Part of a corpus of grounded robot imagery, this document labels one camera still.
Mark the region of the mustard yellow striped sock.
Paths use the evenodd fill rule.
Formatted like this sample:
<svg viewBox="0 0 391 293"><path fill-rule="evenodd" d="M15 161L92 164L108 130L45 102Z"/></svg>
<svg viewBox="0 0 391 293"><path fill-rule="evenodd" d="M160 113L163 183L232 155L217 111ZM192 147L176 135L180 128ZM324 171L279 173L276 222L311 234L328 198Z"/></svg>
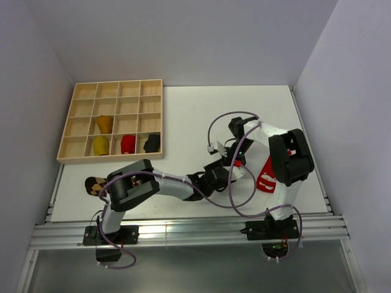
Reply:
<svg viewBox="0 0 391 293"><path fill-rule="evenodd" d="M113 127L113 119L107 115L101 115L97 118L96 124L101 134L111 134Z"/></svg>

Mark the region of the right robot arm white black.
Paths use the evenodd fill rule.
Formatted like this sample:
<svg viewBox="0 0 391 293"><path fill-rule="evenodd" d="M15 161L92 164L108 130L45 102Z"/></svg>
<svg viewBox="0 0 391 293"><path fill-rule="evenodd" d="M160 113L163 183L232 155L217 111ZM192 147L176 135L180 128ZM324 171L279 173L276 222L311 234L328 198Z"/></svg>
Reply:
<svg viewBox="0 0 391 293"><path fill-rule="evenodd" d="M232 208L242 217L251 219L241 230L251 240L271 240L278 238L297 239L302 234L302 218L295 221L293 214L300 214L294 206L302 183L313 172L315 164L309 146L300 129L286 130L262 123L251 117L234 118L228 128L236 138L233 154L230 155L228 169L228 196ZM275 181L272 206L259 216L263 220L254 221L256 215L245 215L233 204L232 175L238 155L244 155L252 142L260 143L269 150L272 177Z"/></svg>

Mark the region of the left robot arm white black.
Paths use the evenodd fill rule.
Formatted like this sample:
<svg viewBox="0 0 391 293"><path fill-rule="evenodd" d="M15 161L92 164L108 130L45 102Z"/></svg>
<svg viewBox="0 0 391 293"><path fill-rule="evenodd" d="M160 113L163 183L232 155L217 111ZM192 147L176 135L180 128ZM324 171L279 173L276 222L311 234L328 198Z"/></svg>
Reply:
<svg viewBox="0 0 391 293"><path fill-rule="evenodd" d="M176 176L153 168L148 159L139 160L110 173L99 198L105 202L97 237L105 244L118 239L126 211L136 208L153 195L175 197L182 201L200 201L214 192L222 192L229 183L228 167L214 162L201 172Z"/></svg>

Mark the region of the red white fluffy sock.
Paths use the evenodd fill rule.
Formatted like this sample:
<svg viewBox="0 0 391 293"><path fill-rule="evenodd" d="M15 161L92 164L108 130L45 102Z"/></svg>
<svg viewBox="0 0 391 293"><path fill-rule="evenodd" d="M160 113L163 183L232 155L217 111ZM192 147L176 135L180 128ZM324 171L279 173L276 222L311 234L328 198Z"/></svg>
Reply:
<svg viewBox="0 0 391 293"><path fill-rule="evenodd" d="M276 188L276 182L277 180L272 169L271 157L269 156L257 177L257 189L262 192L273 194Z"/></svg>

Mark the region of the rolled black sock in tray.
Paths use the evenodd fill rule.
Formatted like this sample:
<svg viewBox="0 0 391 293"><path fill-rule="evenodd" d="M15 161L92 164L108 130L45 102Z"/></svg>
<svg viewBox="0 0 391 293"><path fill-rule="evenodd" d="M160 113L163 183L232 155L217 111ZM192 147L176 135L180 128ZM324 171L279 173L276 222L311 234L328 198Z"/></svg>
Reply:
<svg viewBox="0 0 391 293"><path fill-rule="evenodd" d="M148 135L148 139L145 141L143 149L145 153L158 153L161 146L161 136L157 133L151 133Z"/></svg>

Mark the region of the rolled red sock in tray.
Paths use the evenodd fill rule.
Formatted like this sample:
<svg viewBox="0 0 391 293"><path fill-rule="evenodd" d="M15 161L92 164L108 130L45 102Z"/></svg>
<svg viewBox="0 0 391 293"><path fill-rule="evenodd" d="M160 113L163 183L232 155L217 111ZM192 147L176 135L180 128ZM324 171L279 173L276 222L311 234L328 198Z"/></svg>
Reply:
<svg viewBox="0 0 391 293"><path fill-rule="evenodd" d="M134 154L136 151L136 136L132 134L124 135L120 142L121 154Z"/></svg>

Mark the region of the wooden compartment tray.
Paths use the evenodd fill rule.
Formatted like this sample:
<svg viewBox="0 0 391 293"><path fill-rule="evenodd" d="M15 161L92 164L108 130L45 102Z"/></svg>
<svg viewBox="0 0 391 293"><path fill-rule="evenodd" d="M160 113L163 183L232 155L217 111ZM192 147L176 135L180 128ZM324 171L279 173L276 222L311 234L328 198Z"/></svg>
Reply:
<svg viewBox="0 0 391 293"><path fill-rule="evenodd" d="M58 162L163 158L163 101L162 79L77 83Z"/></svg>

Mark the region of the rolled mustard sock in tray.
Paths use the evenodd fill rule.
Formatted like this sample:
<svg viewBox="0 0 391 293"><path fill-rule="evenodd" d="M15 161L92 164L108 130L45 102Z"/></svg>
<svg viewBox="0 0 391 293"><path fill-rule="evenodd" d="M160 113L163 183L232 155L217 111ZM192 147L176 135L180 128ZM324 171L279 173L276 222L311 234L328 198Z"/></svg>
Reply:
<svg viewBox="0 0 391 293"><path fill-rule="evenodd" d="M95 156L106 156L109 154L109 140L103 136L97 136L93 140L93 153Z"/></svg>

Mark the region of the brown argyle sock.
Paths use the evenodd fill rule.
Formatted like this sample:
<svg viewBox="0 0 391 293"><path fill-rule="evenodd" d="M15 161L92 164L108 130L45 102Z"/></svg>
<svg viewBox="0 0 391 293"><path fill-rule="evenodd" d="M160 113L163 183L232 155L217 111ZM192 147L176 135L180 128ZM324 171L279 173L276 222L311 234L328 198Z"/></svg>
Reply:
<svg viewBox="0 0 391 293"><path fill-rule="evenodd" d="M135 187L141 184L141 180L137 180L135 176L131 178L131 181ZM107 184L107 182L107 178L90 176L84 181L84 186L86 188L86 192L89 195L98 197L100 191ZM109 189L106 189L103 192L103 197L106 197L107 194L109 194Z"/></svg>

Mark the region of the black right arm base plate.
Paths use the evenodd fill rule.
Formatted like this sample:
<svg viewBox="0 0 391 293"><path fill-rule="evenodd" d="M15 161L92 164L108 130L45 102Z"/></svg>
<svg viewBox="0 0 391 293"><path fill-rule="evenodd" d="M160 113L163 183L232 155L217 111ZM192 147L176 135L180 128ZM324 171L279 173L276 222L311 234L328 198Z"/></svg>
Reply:
<svg viewBox="0 0 391 293"><path fill-rule="evenodd" d="M246 235L249 241L297 239L299 227L295 220L283 223L279 223L279 221L274 223L268 220L248 221L240 233Z"/></svg>

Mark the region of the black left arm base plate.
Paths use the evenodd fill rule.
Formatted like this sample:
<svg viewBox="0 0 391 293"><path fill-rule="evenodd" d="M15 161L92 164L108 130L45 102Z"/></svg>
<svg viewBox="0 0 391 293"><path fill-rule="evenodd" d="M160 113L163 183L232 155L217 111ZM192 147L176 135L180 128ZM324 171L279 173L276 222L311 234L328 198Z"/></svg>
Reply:
<svg viewBox="0 0 391 293"><path fill-rule="evenodd" d="M137 244L139 227L137 225L121 226L117 232L106 234L106 237L114 244L134 245ZM84 246L109 245L100 234L97 226L87 226L82 240Z"/></svg>

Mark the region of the aluminium rail frame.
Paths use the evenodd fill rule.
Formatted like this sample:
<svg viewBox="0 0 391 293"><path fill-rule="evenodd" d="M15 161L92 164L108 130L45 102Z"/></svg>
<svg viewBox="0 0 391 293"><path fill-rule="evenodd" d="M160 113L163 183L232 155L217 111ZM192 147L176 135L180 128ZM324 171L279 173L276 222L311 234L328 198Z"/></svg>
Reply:
<svg viewBox="0 0 391 293"><path fill-rule="evenodd" d="M174 101L195 102L198 97L234 98L244 96L258 103L262 116L268 116L271 108L281 109L273 119L294 126L302 126L302 118L292 87L288 85L268 86L217 86L217 87L165 87L164 104L175 112ZM101 292L101 282L106 278L104 269L99 269L86 258L76 259L74 254L83 251L82 233L85 221L55 222L53 212L59 207L65 193L65 184L70 179L72 166L61 167L56 179L48 215L44 224L34 228L26 260L18 282L18 292ZM303 220L302 247L286 261L272 264L258 260L262 273L250 283L241 283L240 291L257 292L277 290L280 292L366 292L362 276L351 245L350 235L341 215L335 215L323 187L319 174L312 176L305 189L308 196L316 198L316 204L324 206L326 212L316 212L316 204L301 198L300 212ZM126 225L139 226L137 248L151 250L162 260L163 277L172 272L177 260L188 260L191 265L182 268L203 287L216 291L217 278L209 277L204 264L212 268L230 265L236 276L243 280L250 274L250 262L239 257L228 256L219 261L205 255L193 256L195 248L259 248L260 241L249 242L239 232L245 219L223 214L217 217L198 217L193 212L185 218L174 216L169 211L158 217L146 212L143 217L125 221Z"/></svg>

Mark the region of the black box under rail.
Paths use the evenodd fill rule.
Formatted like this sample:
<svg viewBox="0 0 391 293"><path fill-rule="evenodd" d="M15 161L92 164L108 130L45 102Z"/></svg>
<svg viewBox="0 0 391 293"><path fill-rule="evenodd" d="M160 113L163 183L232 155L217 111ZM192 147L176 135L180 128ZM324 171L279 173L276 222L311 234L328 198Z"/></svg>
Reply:
<svg viewBox="0 0 391 293"><path fill-rule="evenodd" d="M97 248L95 250L95 258L102 263L116 263L122 256L122 252L118 249Z"/></svg>

